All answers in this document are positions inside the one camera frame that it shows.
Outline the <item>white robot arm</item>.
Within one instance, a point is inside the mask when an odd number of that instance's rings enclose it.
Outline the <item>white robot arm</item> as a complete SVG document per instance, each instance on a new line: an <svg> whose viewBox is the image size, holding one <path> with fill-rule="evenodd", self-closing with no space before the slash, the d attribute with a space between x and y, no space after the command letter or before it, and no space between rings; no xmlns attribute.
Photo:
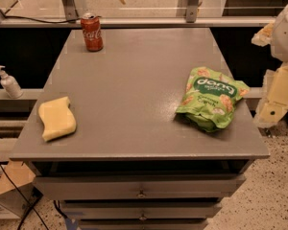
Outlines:
<svg viewBox="0 0 288 230"><path fill-rule="evenodd" d="M270 45L272 57L281 61L275 71L266 71L254 116L258 127L273 127L288 112L288 4L273 23L253 36L252 44Z"/></svg>

